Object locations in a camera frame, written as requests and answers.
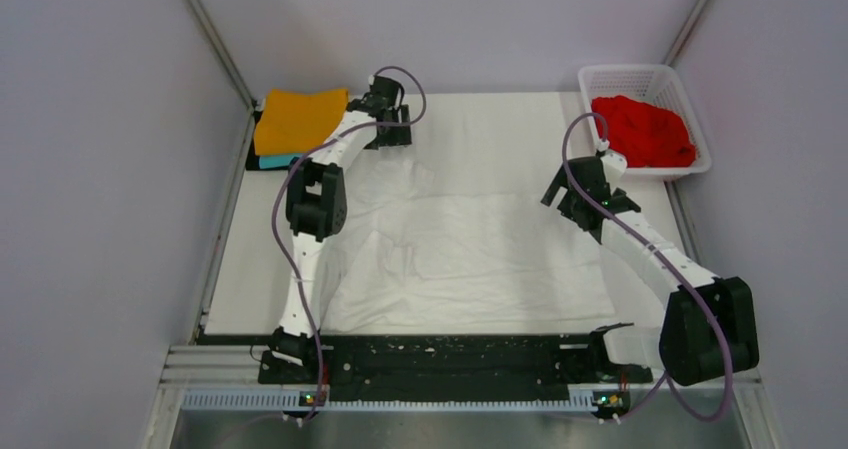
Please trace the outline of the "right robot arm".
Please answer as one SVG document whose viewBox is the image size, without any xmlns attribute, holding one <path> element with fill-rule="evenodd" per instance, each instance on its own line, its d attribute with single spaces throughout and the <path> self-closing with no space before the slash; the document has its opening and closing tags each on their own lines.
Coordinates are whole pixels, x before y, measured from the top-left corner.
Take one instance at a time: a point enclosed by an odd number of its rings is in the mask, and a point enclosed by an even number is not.
<svg viewBox="0 0 848 449">
<path fill-rule="evenodd" d="M 589 373 L 612 381 L 627 365 L 665 371 L 691 386 L 760 362 L 754 301 L 740 277 L 703 268 L 655 230 L 617 187 L 626 161 L 612 151 L 564 162 L 541 200 L 616 255 L 664 309 L 658 327 L 619 323 L 593 332 Z"/>
</svg>

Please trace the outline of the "orange folded t-shirt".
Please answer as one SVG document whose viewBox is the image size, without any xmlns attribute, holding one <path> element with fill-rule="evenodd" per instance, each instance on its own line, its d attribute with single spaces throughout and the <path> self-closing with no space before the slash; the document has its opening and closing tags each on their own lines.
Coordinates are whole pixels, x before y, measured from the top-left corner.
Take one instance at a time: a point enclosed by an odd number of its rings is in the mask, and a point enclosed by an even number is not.
<svg viewBox="0 0 848 449">
<path fill-rule="evenodd" d="M 349 101 L 347 88 L 317 93 L 272 89 L 253 136 L 258 156 L 303 153 L 336 129 Z"/>
</svg>

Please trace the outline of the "red t-shirt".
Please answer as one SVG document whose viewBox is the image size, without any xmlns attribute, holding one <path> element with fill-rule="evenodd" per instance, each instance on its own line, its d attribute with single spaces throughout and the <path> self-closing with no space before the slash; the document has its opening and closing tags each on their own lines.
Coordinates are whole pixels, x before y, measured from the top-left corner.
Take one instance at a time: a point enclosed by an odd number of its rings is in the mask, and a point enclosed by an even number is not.
<svg viewBox="0 0 848 449">
<path fill-rule="evenodd" d="M 607 122 L 610 148 L 630 167 L 688 167 L 696 159 L 683 119 L 670 110 L 625 96 L 594 98 L 591 109 Z"/>
</svg>

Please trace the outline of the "white plastic basket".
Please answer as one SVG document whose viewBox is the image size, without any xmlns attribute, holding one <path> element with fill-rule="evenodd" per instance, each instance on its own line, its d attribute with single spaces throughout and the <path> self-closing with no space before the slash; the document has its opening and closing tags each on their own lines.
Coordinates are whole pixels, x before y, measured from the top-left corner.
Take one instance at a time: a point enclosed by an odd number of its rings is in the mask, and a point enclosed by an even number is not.
<svg viewBox="0 0 848 449">
<path fill-rule="evenodd" d="M 706 139 L 677 72 L 661 64 L 590 65 L 578 71 L 593 140 L 607 137 L 636 177 L 672 181 L 712 167 Z"/>
</svg>

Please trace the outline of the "white t-shirt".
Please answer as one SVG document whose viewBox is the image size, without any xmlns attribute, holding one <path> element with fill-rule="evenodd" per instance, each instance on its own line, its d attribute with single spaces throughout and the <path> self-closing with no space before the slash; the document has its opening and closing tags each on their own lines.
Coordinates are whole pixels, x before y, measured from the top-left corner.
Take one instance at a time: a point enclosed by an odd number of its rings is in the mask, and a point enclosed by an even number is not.
<svg viewBox="0 0 848 449">
<path fill-rule="evenodd" d="M 535 167 L 358 164 L 325 328 L 542 332 L 610 317 L 599 247 L 541 204 L 545 186 Z"/>
</svg>

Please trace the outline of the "black folded t-shirt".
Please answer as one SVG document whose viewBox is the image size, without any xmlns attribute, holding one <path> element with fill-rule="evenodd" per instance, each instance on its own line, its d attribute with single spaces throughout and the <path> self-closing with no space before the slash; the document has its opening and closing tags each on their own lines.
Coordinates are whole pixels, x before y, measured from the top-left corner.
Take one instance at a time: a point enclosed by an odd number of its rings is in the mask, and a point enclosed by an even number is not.
<svg viewBox="0 0 848 449">
<path fill-rule="evenodd" d="M 260 157 L 256 153 L 255 141 L 254 141 L 255 132 L 258 129 L 258 124 L 261 120 L 262 115 L 263 115 L 262 111 L 254 111 L 253 115 L 252 115 L 253 122 L 254 122 L 254 129 L 253 129 L 253 132 L 251 133 L 250 144 L 249 144 L 248 152 L 247 152 L 247 155 L 246 155 L 246 158 L 245 158 L 245 170 L 246 171 L 262 171 L 262 168 L 260 167 Z"/>
</svg>

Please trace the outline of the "teal folded t-shirt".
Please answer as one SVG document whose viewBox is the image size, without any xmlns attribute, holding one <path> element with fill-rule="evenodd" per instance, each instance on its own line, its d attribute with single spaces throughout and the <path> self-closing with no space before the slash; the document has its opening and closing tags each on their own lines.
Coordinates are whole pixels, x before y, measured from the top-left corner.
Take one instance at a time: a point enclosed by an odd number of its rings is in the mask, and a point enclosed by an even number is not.
<svg viewBox="0 0 848 449">
<path fill-rule="evenodd" d="M 259 156 L 257 165 L 260 171 L 286 170 L 300 157 L 299 153 Z"/>
</svg>

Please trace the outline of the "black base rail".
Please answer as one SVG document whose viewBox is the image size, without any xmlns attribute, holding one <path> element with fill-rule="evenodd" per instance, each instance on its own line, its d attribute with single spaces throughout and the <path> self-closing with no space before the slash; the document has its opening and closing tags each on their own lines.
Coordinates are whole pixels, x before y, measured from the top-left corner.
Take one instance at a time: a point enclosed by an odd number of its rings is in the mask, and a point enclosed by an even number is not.
<svg viewBox="0 0 848 449">
<path fill-rule="evenodd" d="M 614 364 L 600 335 L 327 335 L 289 346 L 273 337 L 263 385 L 305 384 L 330 402 L 564 401 L 578 384 L 650 383 L 652 372 Z"/>
</svg>

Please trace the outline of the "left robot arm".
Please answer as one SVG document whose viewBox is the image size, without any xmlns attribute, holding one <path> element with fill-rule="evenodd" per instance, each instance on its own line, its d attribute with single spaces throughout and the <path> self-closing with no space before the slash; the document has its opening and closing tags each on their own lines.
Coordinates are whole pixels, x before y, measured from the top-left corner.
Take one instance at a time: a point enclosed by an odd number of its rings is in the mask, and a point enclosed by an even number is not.
<svg viewBox="0 0 848 449">
<path fill-rule="evenodd" d="M 338 285 L 329 275 L 329 245 L 348 215 L 345 176 L 364 151 L 413 142 L 404 85 L 383 67 L 359 97 L 338 97 L 332 131 L 290 165 L 271 210 L 271 231 L 291 268 L 290 294 L 268 344 L 271 357 L 297 382 L 308 382 L 323 362 L 320 327 L 324 301 Z"/>
</svg>

